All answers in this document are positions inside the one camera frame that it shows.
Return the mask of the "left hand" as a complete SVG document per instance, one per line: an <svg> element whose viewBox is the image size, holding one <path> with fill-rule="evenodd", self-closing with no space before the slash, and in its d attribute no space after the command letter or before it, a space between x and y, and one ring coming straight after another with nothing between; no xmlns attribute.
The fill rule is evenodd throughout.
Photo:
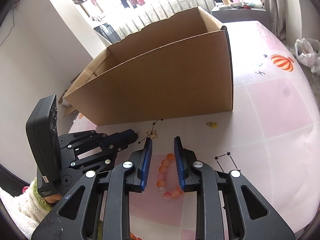
<svg viewBox="0 0 320 240"><path fill-rule="evenodd" d="M47 197L44 197L44 200L51 204L51 205L54 205L56 204L60 199L62 198L62 195L61 194L54 194L54 195L51 195L51 196L47 196Z"/></svg>

